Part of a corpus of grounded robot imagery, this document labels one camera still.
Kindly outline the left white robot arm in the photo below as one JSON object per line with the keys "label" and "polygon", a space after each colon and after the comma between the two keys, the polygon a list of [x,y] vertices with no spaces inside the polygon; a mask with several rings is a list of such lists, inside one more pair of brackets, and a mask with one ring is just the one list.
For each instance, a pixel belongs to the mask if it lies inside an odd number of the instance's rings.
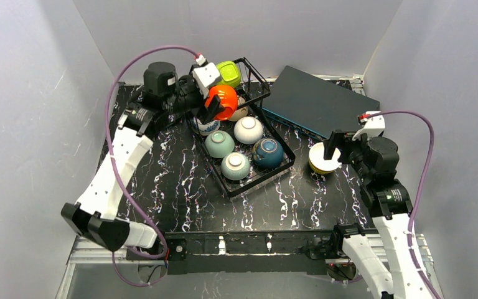
{"label": "left white robot arm", "polygon": [[115,133],[108,134],[108,153],[95,177],[75,203],[64,204],[61,215],[79,236],[112,252],[122,247],[153,248],[160,231],[149,222],[118,218],[118,208],[130,179],[158,134],[172,125],[172,115],[201,110],[208,120],[218,112],[209,91],[221,81],[212,62],[194,64],[188,75],[178,77],[168,62],[149,64],[144,84],[127,102]]}

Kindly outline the orange bowl white inside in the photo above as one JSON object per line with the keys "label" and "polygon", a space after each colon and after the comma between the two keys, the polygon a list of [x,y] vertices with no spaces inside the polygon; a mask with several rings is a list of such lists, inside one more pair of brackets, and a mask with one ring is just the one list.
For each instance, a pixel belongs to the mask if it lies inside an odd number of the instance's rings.
{"label": "orange bowl white inside", "polygon": [[314,144],[309,149],[309,156],[308,156],[309,164],[312,164],[316,168],[319,168],[321,170],[328,170],[328,169],[334,169],[334,168],[339,169],[341,167],[342,163],[336,160],[337,158],[339,158],[339,155],[340,155],[339,150],[335,151],[333,160],[324,160],[323,153],[324,153],[323,142],[318,142]]}

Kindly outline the glossy orange plastic bowl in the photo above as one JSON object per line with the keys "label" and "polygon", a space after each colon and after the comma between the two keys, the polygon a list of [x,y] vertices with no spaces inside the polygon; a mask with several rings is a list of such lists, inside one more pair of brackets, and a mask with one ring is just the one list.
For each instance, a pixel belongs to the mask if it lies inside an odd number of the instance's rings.
{"label": "glossy orange plastic bowl", "polygon": [[205,104],[209,104],[212,98],[220,98],[224,111],[219,113],[214,120],[228,120],[238,107],[237,93],[228,85],[216,85],[209,90],[209,97]]}

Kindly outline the yellow plastic bowl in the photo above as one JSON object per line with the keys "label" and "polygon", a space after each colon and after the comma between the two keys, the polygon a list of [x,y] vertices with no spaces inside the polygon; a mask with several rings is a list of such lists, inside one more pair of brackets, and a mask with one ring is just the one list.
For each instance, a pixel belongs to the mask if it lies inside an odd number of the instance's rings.
{"label": "yellow plastic bowl", "polygon": [[316,168],[314,165],[310,164],[309,167],[312,169],[312,171],[316,174],[320,174],[320,175],[326,175],[326,174],[330,174],[330,173],[333,173],[336,168],[334,169],[328,169],[328,170],[321,170],[319,168]]}

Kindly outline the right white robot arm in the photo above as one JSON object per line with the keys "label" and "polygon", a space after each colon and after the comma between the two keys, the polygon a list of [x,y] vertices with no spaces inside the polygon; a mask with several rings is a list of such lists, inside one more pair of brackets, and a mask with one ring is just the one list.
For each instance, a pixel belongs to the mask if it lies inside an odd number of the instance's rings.
{"label": "right white robot arm", "polygon": [[339,162],[356,171],[362,201],[380,235],[387,262],[382,262],[357,224],[336,225],[327,248],[350,259],[374,298],[439,298],[418,260],[410,195],[395,177],[397,144],[382,136],[335,130],[323,145],[324,159],[339,150]]}

